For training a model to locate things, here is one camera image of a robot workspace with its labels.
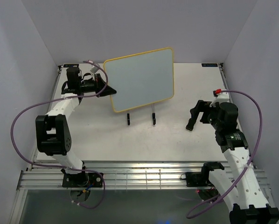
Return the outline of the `yellow framed whiteboard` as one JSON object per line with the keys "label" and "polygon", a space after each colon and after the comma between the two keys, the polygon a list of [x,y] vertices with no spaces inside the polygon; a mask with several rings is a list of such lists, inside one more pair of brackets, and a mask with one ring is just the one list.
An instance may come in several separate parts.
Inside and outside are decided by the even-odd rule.
{"label": "yellow framed whiteboard", "polygon": [[111,95],[114,112],[126,112],[174,96],[174,51],[155,49],[106,60],[103,68],[108,85],[116,90]]}

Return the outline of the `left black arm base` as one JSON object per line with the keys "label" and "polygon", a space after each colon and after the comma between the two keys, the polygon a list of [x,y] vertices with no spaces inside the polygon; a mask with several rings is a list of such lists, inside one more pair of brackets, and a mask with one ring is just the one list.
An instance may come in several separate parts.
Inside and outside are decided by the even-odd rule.
{"label": "left black arm base", "polygon": [[97,173],[86,173],[83,171],[77,174],[69,174],[64,169],[62,169],[61,172],[63,173],[63,188],[87,188],[90,186],[94,188],[103,187],[103,173],[98,175]]}

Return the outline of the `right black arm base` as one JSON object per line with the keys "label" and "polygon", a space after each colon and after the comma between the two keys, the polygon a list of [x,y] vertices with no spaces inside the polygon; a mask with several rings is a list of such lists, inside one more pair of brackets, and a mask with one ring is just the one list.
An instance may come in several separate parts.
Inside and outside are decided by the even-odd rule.
{"label": "right black arm base", "polygon": [[180,180],[185,181],[187,187],[213,187],[213,184],[207,181],[201,172],[183,173]]}

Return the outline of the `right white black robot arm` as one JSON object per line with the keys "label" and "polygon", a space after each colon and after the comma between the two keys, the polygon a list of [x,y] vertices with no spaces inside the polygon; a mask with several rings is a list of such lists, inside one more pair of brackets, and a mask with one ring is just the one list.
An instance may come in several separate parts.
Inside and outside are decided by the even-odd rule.
{"label": "right white black robot arm", "polygon": [[213,126],[216,142],[230,166],[234,181],[231,182],[226,176],[221,163],[207,162],[202,167],[197,184],[213,185],[217,189],[217,200],[223,200],[229,209],[230,223],[276,224],[279,209],[269,204],[249,163],[247,140],[237,127],[237,106],[230,102],[198,100],[190,110],[187,130],[193,130],[200,113],[200,122]]}

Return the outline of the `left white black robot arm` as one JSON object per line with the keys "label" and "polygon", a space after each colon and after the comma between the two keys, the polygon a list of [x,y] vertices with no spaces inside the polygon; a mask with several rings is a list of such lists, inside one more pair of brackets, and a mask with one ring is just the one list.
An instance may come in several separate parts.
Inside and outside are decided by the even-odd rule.
{"label": "left white black robot arm", "polygon": [[35,119],[36,141],[39,152],[57,160],[62,166],[65,181],[83,187],[89,184],[89,175],[84,162],[71,149],[72,141],[67,119],[80,105],[86,93],[95,93],[97,97],[109,96],[116,90],[107,85],[99,68],[93,65],[85,79],[79,67],[66,69],[67,81],[61,88],[62,100],[48,113]]}

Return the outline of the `black whiteboard eraser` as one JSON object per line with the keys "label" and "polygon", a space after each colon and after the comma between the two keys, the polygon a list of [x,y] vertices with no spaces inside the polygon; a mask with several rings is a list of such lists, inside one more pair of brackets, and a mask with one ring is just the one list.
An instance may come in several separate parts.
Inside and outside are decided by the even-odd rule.
{"label": "black whiteboard eraser", "polygon": [[186,130],[193,131],[196,120],[197,120],[197,116],[191,115],[191,117],[188,120],[188,123],[186,125]]}

